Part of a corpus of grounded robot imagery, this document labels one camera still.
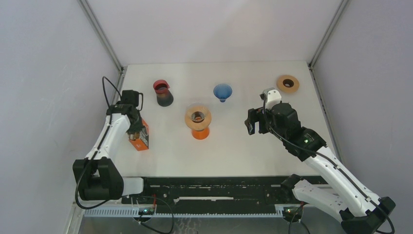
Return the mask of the wooden dripper ring holder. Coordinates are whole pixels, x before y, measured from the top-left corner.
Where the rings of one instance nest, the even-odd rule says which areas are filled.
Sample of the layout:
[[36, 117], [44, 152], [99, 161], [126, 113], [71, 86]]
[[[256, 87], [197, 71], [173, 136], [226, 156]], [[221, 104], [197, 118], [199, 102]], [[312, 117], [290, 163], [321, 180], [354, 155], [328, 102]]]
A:
[[204, 105], [193, 105], [187, 108], [184, 120], [188, 128], [202, 131], [211, 124], [212, 114]]

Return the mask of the brown paper coffee filter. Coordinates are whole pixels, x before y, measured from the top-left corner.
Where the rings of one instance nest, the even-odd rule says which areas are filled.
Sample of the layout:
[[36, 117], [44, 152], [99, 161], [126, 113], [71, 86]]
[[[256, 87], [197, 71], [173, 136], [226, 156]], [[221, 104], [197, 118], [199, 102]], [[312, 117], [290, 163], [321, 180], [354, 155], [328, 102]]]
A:
[[131, 141], [136, 141], [137, 139], [140, 138], [140, 131], [129, 131], [128, 138]]

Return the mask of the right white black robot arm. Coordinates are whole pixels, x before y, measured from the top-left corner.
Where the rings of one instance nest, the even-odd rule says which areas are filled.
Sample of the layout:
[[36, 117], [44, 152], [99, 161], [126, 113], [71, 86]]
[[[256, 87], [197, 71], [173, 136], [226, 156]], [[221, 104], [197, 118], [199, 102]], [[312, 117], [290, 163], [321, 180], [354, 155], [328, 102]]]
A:
[[347, 234], [380, 233], [379, 227], [388, 222], [391, 233], [395, 227], [390, 214], [395, 202], [388, 196], [379, 197], [363, 185], [335, 156], [326, 141], [314, 130], [303, 127], [298, 114], [289, 103], [280, 102], [270, 109], [249, 109], [245, 125], [249, 135], [271, 133], [288, 153], [297, 157], [334, 189], [326, 192], [303, 177], [292, 174], [282, 184], [282, 198], [288, 203], [296, 200], [310, 204], [336, 219]]

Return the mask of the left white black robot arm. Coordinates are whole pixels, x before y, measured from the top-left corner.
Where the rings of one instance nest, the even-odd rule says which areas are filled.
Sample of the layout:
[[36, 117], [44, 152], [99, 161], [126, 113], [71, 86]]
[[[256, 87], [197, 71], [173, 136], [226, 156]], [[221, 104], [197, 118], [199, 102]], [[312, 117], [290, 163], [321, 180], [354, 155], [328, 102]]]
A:
[[76, 195], [82, 200], [118, 200], [126, 195], [133, 195], [140, 203], [151, 200], [152, 190], [144, 185], [143, 178], [122, 176], [113, 161], [124, 136], [143, 129], [142, 106], [142, 93], [124, 90], [120, 100], [107, 109], [95, 145], [84, 159], [73, 163]]

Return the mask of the clear glass dripper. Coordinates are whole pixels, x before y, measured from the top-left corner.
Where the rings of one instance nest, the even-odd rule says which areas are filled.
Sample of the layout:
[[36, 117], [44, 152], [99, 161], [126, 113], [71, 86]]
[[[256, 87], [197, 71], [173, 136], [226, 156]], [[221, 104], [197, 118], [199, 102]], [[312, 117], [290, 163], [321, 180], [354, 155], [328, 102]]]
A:
[[202, 103], [192, 103], [186, 109], [186, 119], [193, 123], [201, 123], [210, 117], [210, 110]]

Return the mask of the orange glass carafe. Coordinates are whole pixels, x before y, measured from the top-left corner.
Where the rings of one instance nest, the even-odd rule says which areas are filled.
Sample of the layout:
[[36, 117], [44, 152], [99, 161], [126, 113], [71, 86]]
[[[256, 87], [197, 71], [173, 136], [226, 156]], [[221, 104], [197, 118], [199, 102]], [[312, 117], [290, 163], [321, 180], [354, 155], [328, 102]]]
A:
[[197, 140], [206, 139], [209, 136], [210, 130], [209, 125], [211, 124], [211, 115], [205, 121], [201, 123], [193, 123], [191, 122], [191, 133], [192, 136]]

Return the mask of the orange coffee filter box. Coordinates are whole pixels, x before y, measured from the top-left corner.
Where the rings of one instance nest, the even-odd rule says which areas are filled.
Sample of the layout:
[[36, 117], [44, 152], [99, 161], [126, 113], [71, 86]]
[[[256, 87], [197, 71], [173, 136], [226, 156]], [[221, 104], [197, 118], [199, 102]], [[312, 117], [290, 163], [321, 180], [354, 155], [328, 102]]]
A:
[[142, 124], [139, 125], [139, 127], [134, 128], [131, 126], [131, 128], [127, 131], [140, 131], [140, 138], [137, 139], [136, 141], [131, 141], [129, 142], [132, 144], [132, 146], [137, 150], [137, 151], [144, 151], [149, 149], [149, 126], [148, 124], [142, 119]]

